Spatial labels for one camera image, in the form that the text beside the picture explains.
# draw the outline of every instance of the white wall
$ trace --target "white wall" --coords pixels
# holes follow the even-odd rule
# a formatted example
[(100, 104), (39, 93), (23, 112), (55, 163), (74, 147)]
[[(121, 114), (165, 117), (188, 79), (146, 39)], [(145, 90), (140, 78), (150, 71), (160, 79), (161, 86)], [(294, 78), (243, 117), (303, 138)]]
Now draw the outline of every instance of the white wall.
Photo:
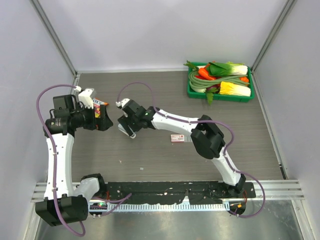
[(77, 70), (254, 63), (286, 0), (40, 0)]
[(256, 71), (281, 156), (320, 237), (320, 1), (298, 0)]
[[(46, 138), (36, 98), (46, 87), (72, 83), (72, 75), (29, 1), (0, 1), (0, 239), (21, 240), (37, 181), (45, 180)], [(53, 90), (41, 102), (53, 107)]]

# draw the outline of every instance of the bundle of green beans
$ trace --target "bundle of green beans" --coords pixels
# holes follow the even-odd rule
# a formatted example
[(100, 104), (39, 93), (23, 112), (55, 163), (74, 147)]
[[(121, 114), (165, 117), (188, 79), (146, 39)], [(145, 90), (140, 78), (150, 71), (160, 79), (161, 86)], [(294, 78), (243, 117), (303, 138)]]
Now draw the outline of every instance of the bundle of green beans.
[(190, 87), (195, 90), (201, 90), (209, 88), (213, 85), (220, 84), (221, 82), (238, 84), (241, 86), (247, 86), (247, 82), (241, 81), (239, 78), (246, 77), (247, 75), (236, 75), (236, 76), (224, 76), (216, 80), (203, 80), (196, 77), (198, 75), (198, 71), (194, 70), (189, 73), (189, 84)]

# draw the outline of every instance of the gray floor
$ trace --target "gray floor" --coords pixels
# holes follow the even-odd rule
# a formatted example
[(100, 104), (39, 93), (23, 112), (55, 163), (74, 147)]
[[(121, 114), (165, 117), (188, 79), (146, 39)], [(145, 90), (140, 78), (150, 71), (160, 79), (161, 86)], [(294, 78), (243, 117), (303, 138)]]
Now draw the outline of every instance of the gray floor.
[[(101, 173), (106, 181), (196, 181), (221, 180), (215, 166), (200, 157), (191, 142), (170, 142), (170, 132), (142, 129), (131, 139), (117, 128), (122, 111), (115, 101), (119, 90), (131, 82), (149, 83), (156, 105), (165, 111), (186, 117), (203, 114), (232, 127), (235, 142), (229, 148), (236, 166), (260, 180), (280, 180), (282, 175), (257, 98), (248, 102), (214, 101), (187, 96), (187, 72), (132, 72), (82, 74), (80, 86), (95, 88), (97, 98), (107, 107), (114, 126), (105, 132), (79, 129), (72, 152), (72, 178)], [(131, 85), (121, 95), (144, 107), (152, 104), (143, 85)], [(225, 139), (230, 134), (225, 128)]]
[[(261, 202), (249, 201), (247, 214)], [(81, 233), (78, 222), (70, 226)], [(226, 211), (114, 213), (84, 221), (82, 240), (302, 240), (290, 200), (267, 201), (258, 216), (241, 219)], [(78, 240), (63, 226), (41, 221), (36, 240)]]

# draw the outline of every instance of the gray wood tabletop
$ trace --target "gray wood tabletop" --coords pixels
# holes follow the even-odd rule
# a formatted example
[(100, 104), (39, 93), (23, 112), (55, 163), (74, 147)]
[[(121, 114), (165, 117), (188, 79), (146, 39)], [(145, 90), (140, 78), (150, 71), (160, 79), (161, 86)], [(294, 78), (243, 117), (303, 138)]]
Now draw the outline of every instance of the gray wood tabletop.
[[(282, 179), (263, 113), (257, 98), (248, 103), (189, 98), (186, 71), (126, 72), (81, 74), (79, 85), (95, 88), (97, 98), (108, 102), (107, 112), (114, 126), (107, 131), (78, 129), (72, 151), (72, 180), (101, 173), (105, 181), (204, 181), (221, 180), (210, 160), (199, 156), (192, 142), (172, 143), (171, 132), (142, 129), (135, 139), (118, 130), (117, 119), (123, 114), (116, 105), (122, 87), (131, 82), (150, 84), (156, 106), (176, 115), (201, 117), (228, 124), (235, 141), (228, 152), (238, 169), (259, 180)], [(130, 98), (148, 108), (150, 91), (135, 84), (123, 91), (121, 99)], [(220, 128), (225, 140), (230, 133)]]

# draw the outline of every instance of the green basket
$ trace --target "green basket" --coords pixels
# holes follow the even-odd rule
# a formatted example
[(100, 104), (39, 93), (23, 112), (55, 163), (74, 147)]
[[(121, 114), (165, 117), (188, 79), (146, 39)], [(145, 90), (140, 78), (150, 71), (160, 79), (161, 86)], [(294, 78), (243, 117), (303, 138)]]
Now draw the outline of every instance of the green basket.
[[(192, 62), (196, 66), (204, 66), (207, 65), (208, 63), (206, 62)], [(192, 68), (189, 67), (188, 75), (193, 71)], [(247, 77), (249, 79), (249, 88), (251, 89), (251, 95), (250, 96), (234, 96), (234, 95), (221, 95), (221, 94), (213, 94), (213, 100), (223, 100), (223, 101), (232, 101), (232, 102), (243, 102), (247, 103), (249, 100), (254, 99), (255, 97), (255, 91), (254, 91), (254, 85), (252, 83), (252, 78), (251, 78), (251, 69), (248, 67), (248, 73)], [(196, 92), (194, 91), (190, 85), (189, 85), (189, 79), (188, 79), (188, 84), (187, 84), (187, 92), (188, 96), (193, 99), (207, 99), (207, 96), (205, 93), (202, 92)]]

